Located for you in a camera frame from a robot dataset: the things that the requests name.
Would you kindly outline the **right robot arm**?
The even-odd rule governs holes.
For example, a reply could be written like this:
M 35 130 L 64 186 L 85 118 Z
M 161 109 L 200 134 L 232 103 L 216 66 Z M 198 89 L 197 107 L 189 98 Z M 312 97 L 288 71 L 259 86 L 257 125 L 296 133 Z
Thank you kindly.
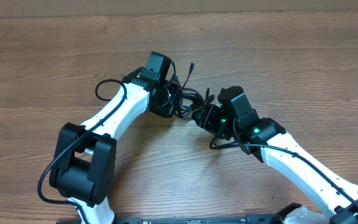
M 240 148 L 277 170 L 318 208 L 312 212 L 291 203 L 272 223 L 358 223 L 358 185 L 343 179 L 304 150 L 286 129 L 271 118 L 260 118 L 240 86 L 209 96 L 192 118 L 213 134 L 210 148 Z

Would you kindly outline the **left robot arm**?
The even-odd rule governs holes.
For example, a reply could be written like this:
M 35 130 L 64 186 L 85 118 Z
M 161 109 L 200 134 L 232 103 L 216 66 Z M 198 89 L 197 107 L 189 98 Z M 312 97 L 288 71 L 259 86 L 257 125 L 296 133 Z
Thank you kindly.
M 174 62 L 151 52 L 145 66 L 135 69 L 118 83 L 119 91 L 96 115 L 80 125 L 67 123 L 59 132 L 53 161 L 45 175 L 49 184 L 75 206 L 77 223 L 113 223 L 108 194 L 114 180 L 119 138 L 138 117 L 150 111 L 170 118 L 178 103 L 180 85 L 173 75 Z

